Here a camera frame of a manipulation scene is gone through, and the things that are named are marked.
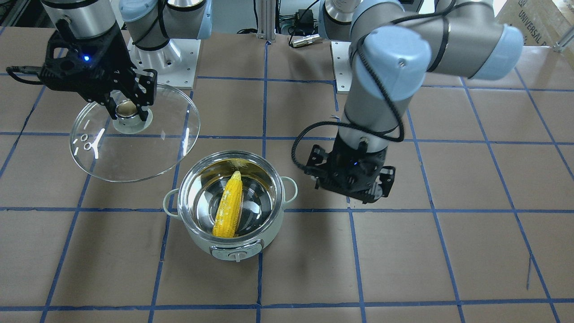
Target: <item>pot handle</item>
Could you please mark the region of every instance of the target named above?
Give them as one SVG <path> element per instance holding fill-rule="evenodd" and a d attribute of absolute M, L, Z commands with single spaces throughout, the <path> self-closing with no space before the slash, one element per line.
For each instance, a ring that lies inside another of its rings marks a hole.
<path fill-rule="evenodd" d="M 167 215 L 169 215 L 169 216 L 171 216 L 171 217 L 174 217 L 174 218 L 176 218 L 176 219 L 178 219 L 178 220 L 181 220 L 181 217 L 180 217 L 178 214 L 171 213 L 171 212 L 168 210 L 169 197 L 171 197 L 173 194 L 176 194 L 177 192 L 179 192 L 179 189 L 171 190 L 171 191 L 169 191 L 167 194 L 165 194 L 163 206 L 164 206 L 164 212 L 165 212 Z"/>
<path fill-rule="evenodd" d="M 295 188 L 295 193 L 293 193 L 293 197 L 291 197 L 291 199 L 289 199 L 288 201 L 285 200 L 285 192 L 283 193 L 283 204 L 287 205 L 287 204 L 290 204 L 291 202 L 293 202 L 293 200 L 297 197 L 297 194 L 299 193 L 299 189 L 297 187 L 297 183 L 295 183 L 295 181 L 291 177 L 281 176 L 281 180 L 283 181 L 283 183 L 285 183 L 285 180 L 287 180 L 288 182 L 291 182 L 291 184 L 293 184 L 293 187 Z"/>

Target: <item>white mounting plate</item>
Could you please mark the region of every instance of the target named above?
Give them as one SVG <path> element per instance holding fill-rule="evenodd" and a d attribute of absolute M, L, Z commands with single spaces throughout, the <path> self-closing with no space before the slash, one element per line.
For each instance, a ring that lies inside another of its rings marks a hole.
<path fill-rule="evenodd" d="M 139 64 L 139 61 L 134 58 L 133 49 L 135 46 L 132 44 L 132 39 L 130 39 L 130 45 L 127 49 L 130 51 L 131 61 L 136 66 L 138 73 L 143 74 L 145 73 L 143 70 L 146 68 L 153 68 L 154 70 L 158 71 L 158 83 L 167 84 L 180 90 L 193 90 L 201 40 L 172 39 L 172 41 L 175 42 L 175 45 L 181 51 L 181 63 L 179 63 L 178 66 L 172 66 L 169 73 L 161 71 L 160 68 L 154 68 L 153 66 L 145 66 L 143 64 Z"/>
<path fill-rule="evenodd" d="M 348 41 L 331 41 L 331 54 L 333 56 L 333 69 L 335 70 L 335 80 L 337 82 L 337 93 L 347 94 L 351 89 L 353 73 L 349 63 Z"/>

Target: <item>light blue joint cap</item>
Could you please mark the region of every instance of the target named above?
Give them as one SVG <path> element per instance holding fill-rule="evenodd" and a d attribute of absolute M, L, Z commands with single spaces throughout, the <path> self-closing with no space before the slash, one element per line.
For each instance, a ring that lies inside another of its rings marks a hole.
<path fill-rule="evenodd" d="M 431 46 L 421 36 L 404 27 L 383 26 L 372 31 L 364 40 L 366 60 L 383 83 L 393 101 L 411 97 L 422 85 L 431 61 Z M 355 55 L 357 76 L 373 96 L 382 99 L 359 55 Z"/>
<path fill-rule="evenodd" d="M 197 39 L 208 39 L 211 37 L 211 27 L 213 26 L 211 20 L 211 0 L 206 1 L 205 10 L 203 11 L 203 19 L 197 33 Z"/>
<path fill-rule="evenodd" d="M 518 63 L 522 47 L 523 36 L 520 30 L 505 24 L 498 44 L 471 79 L 498 80 L 505 77 Z"/>
<path fill-rule="evenodd" d="M 376 6 L 380 3 L 385 3 L 385 2 L 395 3 L 396 5 L 401 7 L 402 11 L 405 11 L 405 8 L 402 6 L 402 4 L 399 2 L 399 0 L 363 0 L 363 2 L 359 3 L 359 6 L 357 6 L 357 9 L 355 9 L 355 12 L 353 13 L 353 21 L 351 23 L 351 30 L 353 29 L 353 26 L 355 25 L 355 21 L 360 17 L 360 15 L 362 15 L 369 8 Z"/>
<path fill-rule="evenodd" d="M 134 22 L 147 15 L 156 4 L 157 0 L 120 0 L 119 12 L 125 22 Z"/>
<path fill-rule="evenodd" d="M 325 8 L 325 0 L 319 2 L 319 15 L 318 15 L 318 30 L 319 36 L 324 39 L 329 39 L 327 36 L 327 30 L 325 30 L 325 22 L 323 21 L 323 10 Z"/>

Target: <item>metal post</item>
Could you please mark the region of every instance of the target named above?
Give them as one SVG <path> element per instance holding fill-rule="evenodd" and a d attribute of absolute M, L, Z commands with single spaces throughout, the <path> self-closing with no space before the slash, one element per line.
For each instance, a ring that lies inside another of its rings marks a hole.
<path fill-rule="evenodd" d="M 574 26 L 570 27 L 570 30 L 562 36 L 562 38 L 556 42 L 556 44 L 552 47 L 555 52 L 561 53 L 566 46 L 574 39 Z"/>
<path fill-rule="evenodd" d="M 261 14 L 258 21 L 258 38 L 275 42 L 275 5 L 275 0 L 261 0 L 259 2 Z"/>

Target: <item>corn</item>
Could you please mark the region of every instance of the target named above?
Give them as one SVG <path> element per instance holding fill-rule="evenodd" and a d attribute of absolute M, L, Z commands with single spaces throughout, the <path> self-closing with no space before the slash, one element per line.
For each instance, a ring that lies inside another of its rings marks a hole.
<path fill-rule="evenodd" d="M 241 173 L 235 171 L 225 185 L 212 234 L 220 238 L 233 238 L 239 225 L 241 215 L 241 202 L 243 199 L 243 182 Z"/>

